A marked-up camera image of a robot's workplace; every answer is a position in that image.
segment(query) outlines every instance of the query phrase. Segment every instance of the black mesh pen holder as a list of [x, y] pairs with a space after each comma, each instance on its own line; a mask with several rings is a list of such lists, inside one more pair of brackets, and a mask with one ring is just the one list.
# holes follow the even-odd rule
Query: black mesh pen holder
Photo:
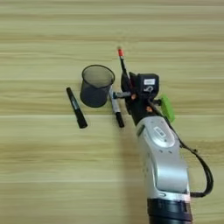
[[91, 108], [103, 106], [108, 99], [109, 88], [115, 81], [115, 74], [101, 65], [87, 66], [82, 71], [80, 99]]

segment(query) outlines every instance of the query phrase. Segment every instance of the black marker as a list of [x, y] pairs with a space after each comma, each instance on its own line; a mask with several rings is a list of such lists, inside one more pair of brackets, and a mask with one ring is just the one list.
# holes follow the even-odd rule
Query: black marker
[[118, 122], [118, 125], [119, 125], [120, 128], [123, 128], [124, 123], [123, 123], [122, 113], [121, 113], [119, 104], [117, 102], [117, 99], [114, 99], [114, 91], [113, 91], [112, 86], [110, 87], [110, 89], [108, 91], [108, 94], [109, 94], [109, 97], [110, 97], [110, 100], [111, 100], [111, 103], [112, 103], [112, 109], [114, 110], [115, 117], [116, 117], [116, 120]]
[[74, 94], [73, 94], [72, 89], [70, 87], [68, 87], [66, 89], [66, 92], [67, 92], [68, 98], [69, 98], [69, 100], [70, 100], [70, 102], [72, 104], [73, 111], [74, 111], [74, 113], [76, 115], [77, 123], [79, 124], [81, 129], [86, 128], [88, 126], [88, 124], [86, 122], [86, 119], [85, 119], [84, 115], [81, 112], [81, 108], [80, 108], [78, 102], [74, 98]]

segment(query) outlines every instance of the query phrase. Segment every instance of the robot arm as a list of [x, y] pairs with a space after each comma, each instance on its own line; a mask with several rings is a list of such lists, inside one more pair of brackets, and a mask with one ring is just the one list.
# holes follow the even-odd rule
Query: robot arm
[[150, 223], [192, 223], [187, 167], [179, 139], [161, 116], [148, 116], [136, 126], [143, 158]]
[[[125, 99], [126, 108], [136, 125], [136, 135], [143, 158], [143, 173], [147, 189], [150, 224], [191, 224], [193, 217], [190, 198], [208, 195], [214, 178], [207, 163], [196, 150], [185, 145], [166, 118], [173, 120], [166, 107], [155, 100], [159, 91], [159, 77], [154, 73], [127, 73], [123, 51], [118, 48], [122, 65], [122, 93], [114, 98]], [[155, 105], [162, 106], [166, 116]], [[204, 192], [190, 192], [187, 166], [179, 149], [189, 150], [201, 163], [206, 174]]]

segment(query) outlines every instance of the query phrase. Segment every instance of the pen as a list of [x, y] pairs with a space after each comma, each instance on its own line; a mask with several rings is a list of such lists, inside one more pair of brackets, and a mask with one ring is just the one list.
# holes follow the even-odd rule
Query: pen
[[112, 86], [110, 87], [110, 89], [108, 91], [108, 94], [109, 94], [109, 97], [110, 97], [110, 100], [111, 100], [111, 103], [112, 103], [112, 108], [113, 108], [113, 111], [115, 113], [115, 118], [118, 122], [118, 125], [119, 125], [120, 128], [123, 128], [124, 123], [123, 123], [122, 113], [121, 113], [119, 104], [117, 102], [117, 99], [114, 99], [114, 91], [113, 91]]
[[81, 129], [86, 128], [88, 126], [87, 121], [86, 121], [84, 115], [81, 112], [81, 108], [80, 108], [78, 102], [76, 101], [76, 99], [74, 97], [72, 89], [70, 87], [68, 87], [66, 89], [66, 92], [67, 92], [68, 98], [71, 102], [71, 105], [73, 107], [73, 111], [76, 115], [77, 123], [79, 124]]

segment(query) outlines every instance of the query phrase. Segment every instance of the black cable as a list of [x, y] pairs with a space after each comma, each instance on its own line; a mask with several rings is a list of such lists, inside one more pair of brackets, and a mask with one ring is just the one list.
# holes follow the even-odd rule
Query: black cable
[[187, 146], [180, 138], [178, 133], [175, 131], [175, 129], [172, 127], [170, 121], [167, 119], [166, 116], [163, 116], [162, 113], [154, 106], [154, 104], [151, 101], [148, 101], [148, 103], [150, 104], [150, 107], [152, 108], [152, 110], [158, 115], [158, 116], [162, 116], [168, 126], [170, 127], [170, 129], [176, 134], [176, 136], [178, 137], [178, 140], [180, 142], [180, 147], [186, 150], [189, 150], [200, 162], [200, 164], [203, 167], [203, 170], [206, 174], [206, 189], [204, 190], [204, 192], [190, 192], [191, 197], [193, 198], [202, 198], [207, 196], [214, 188], [214, 177], [213, 174], [209, 168], [209, 166], [207, 165], [207, 163], [205, 162], [205, 160], [199, 155], [198, 151], [195, 149], [190, 148], [189, 146]]

